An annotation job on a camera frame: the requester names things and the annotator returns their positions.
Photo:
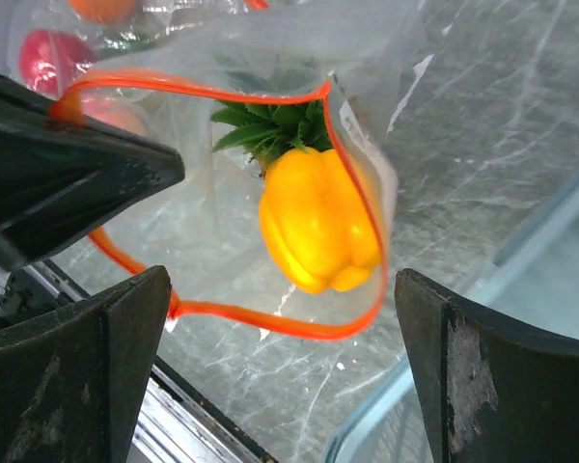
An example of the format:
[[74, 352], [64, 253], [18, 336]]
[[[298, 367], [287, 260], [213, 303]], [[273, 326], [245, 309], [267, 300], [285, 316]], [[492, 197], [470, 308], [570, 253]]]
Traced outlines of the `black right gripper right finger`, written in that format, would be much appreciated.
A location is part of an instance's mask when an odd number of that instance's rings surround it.
[[395, 306], [436, 462], [579, 462], [579, 340], [413, 269]]

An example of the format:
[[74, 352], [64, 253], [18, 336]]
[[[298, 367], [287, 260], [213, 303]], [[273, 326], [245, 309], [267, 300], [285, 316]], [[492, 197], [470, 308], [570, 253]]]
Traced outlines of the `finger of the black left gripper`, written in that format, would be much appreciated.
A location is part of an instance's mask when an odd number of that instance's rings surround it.
[[61, 252], [185, 177], [176, 150], [91, 118], [60, 121], [52, 102], [0, 74], [0, 266]]

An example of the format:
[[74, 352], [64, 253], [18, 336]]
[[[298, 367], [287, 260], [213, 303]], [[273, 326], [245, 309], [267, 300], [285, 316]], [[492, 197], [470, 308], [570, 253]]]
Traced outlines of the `toy orange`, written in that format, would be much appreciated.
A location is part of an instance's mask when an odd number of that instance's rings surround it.
[[68, 0], [82, 18], [96, 24], [114, 24], [132, 17], [138, 8], [136, 0]]

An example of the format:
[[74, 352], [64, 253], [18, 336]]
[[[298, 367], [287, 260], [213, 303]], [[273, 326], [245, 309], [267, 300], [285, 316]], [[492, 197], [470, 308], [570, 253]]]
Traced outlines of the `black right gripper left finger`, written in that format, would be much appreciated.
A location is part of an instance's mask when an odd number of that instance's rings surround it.
[[2, 297], [0, 462], [124, 462], [171, 296], [152, 267], [72, 301], [25, 270]]

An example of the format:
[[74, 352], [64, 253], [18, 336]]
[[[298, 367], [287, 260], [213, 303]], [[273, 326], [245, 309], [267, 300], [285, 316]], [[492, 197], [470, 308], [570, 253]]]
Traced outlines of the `small yellow toy fruit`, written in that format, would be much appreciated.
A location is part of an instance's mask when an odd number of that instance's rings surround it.
[[259, 221], [272, 260], [307, 293], [352, 291], [381, 263], [375, 228], [335, 150], [293, 149], [275, 160]]

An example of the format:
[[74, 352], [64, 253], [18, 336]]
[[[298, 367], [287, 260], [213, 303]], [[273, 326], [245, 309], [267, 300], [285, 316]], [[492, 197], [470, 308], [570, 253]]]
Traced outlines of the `clear orange zip top bag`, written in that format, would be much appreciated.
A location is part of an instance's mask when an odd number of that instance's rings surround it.
[[[18, 116], [39, 130], [52, 100], [94, 64], [162, 48], [175, 62], [188, 53], [180, 32], [251, 8], [248, 1], [21, 1], [9, 38], [9, 65], [27, 89]], [[107, 91], [82, 108], [139, 135], [183, 137], [206, 127], [195, 98], [157, 91]]]

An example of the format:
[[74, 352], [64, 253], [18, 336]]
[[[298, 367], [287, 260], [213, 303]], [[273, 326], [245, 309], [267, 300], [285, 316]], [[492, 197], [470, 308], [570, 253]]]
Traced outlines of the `green yellow toy mango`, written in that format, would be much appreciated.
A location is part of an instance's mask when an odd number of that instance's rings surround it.
[[105, 36], [96, 48], [96, 56], [100, 60], [110, 59], [154, 48], [156, 43], [157, 38], [155, 37], [132, 32]]

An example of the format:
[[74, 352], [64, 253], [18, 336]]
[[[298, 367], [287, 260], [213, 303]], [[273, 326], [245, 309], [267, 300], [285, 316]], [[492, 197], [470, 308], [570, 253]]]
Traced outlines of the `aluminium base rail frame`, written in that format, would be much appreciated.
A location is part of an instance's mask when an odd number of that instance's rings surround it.
[[[13, 272], [0, 268], [0, 316], [18, 313], [1, 300], [10, 276], [34, 274], [51, 289], [65, 289], [72, 301], [92, 296], [51, 261]], [[155, 355], [124, 462], [268, 462], [271, 455], [216, 406]]]

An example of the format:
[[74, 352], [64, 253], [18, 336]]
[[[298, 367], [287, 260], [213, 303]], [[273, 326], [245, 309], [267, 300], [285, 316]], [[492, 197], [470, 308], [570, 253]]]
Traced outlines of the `toy peach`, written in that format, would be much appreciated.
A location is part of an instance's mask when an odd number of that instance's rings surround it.
[[81, 109], [88, 117], [138, 136], [145, 136], [147, 129], [142, 120], [124, 103], [103, 95], [85, 95]]

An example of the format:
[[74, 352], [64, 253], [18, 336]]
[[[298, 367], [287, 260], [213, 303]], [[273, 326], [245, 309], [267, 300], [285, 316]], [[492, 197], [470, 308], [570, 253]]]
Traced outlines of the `red toy apple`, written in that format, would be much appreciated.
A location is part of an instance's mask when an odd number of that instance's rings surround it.
[[95, 52], [75, 35], [35, 29], [20, 46], [18, 70], [28, 88], [57, 97], [96, 61]]

